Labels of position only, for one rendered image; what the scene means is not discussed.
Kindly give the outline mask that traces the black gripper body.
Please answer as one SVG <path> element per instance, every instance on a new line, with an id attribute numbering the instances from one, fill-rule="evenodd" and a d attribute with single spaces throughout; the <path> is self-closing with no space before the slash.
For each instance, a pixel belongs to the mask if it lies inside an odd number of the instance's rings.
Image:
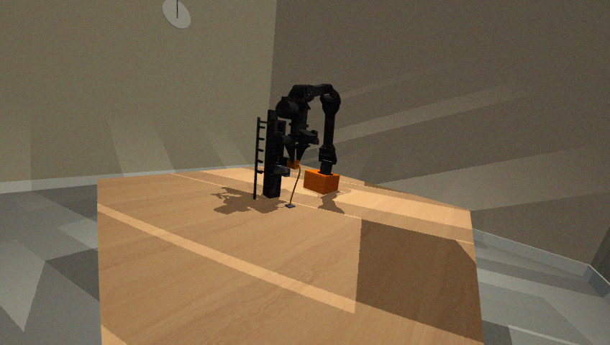
<path id="1" fill-rule="evenodd" d="M 296 142 L 298 142 L 299 144 L 303 144 L 303 145 L 309 145 L 309 144 L 304 144 L 300 139 L 293 139 L 293 133 L 295 131 L 295 128 L 297 125 L 300 126 L 300 129 L 306 129 L 306 127 L 309 127 L 308 124 L 306 124 L 306 121 L 297 121 L 297 120 L 291 120 L 291 123 L 288 124 L 289 126 L 291 126 L 291 133 L 287 135 L 282 135 L 282 134 L 274 134 L 273 135 L 273 141 L 272 142 L 276 142 L 279 144 L 289 144 L 289 145 L 296 145 Z M 317 139 L 314 140 L 313 144 L 319 144 L 319 138 L 317 137 Z"/>

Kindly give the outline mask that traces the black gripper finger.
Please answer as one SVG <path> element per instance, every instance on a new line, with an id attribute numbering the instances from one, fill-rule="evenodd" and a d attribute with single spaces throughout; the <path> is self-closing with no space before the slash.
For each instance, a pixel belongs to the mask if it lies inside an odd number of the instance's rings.
<path id="1" fill-rule="evenodd" d="M 298 145 L 289 145 L 289 144 L 283 144 L 283 145 L 285 145 L 285 148 L 288 152 L 290 160 L 291 160 L 291 162 L 293 162 L 294 157 L 295 157 L 295 149 L 297 148 Z"/>
<path id="2" fill-rule="evenodd" d="M 299 160 L 299 162 L 300 162 L 305 149 L 310 147 L 311 145 L 303 145 L 303 144 L 296 144 L 296 145 L 298 145 L 296 148 L 296 159 Z"/>

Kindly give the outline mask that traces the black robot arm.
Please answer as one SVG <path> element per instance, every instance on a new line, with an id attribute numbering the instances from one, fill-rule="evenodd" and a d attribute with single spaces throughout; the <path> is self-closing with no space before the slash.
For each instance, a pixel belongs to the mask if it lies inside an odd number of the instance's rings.
<path id="1" fill-rule="evenodd" d="M 329 95 L 325 95 L 329 94 Z M 293 85 L 287 97 L 282 96 L 281 101 L 276 106 L 276 114 L 280 118 L 297 121 L 307 121 L 308 109 L 311 107 L 308 102 L 313 101 L 314 97 L 320 96 L 322 108 L 325 113 L 324 122 L 324 143 L 319 148 L 320 171 L 323 175 L 333 175 L 332 165 L 336 165 L 337 157 L 333 145 L 335 114 L 340 109 L 341 98 L 339 93 L 333 89 L 332 84 L 323 83 L 321 85 Z M 293 133 L 293 139 L 300 139 L 304 144 L 314 143 L 318 137 L 318 131 L 300 129 L 297 125 Z M 326 161 L 328 160 L 328 161 Z M 331 162 L 329 162 L 331 161 Z"/>

